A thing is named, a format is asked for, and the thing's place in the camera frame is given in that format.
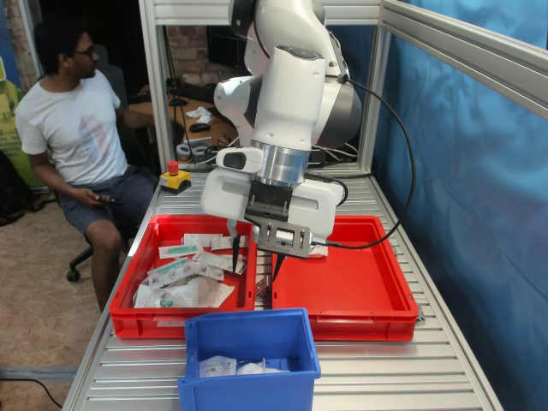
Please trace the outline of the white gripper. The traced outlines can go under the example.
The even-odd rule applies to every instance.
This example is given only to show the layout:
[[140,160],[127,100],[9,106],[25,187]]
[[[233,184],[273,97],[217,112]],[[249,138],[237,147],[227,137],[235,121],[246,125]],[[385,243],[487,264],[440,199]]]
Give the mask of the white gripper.
[[[232,271],[236,272],[241,235],[237,221],[244,219],[253,177],[238,171],[215,169],[205,180],[200,200],[201,210],[208,215],[223,217],[232,240]],[[337,186],[333,183],[305,180],[292,193],[289,205],[289,222],[308,227],[313,236],[327,238],[331,235],[337,207]],[[272,282],[285,260],[285,254],[276,254]]]

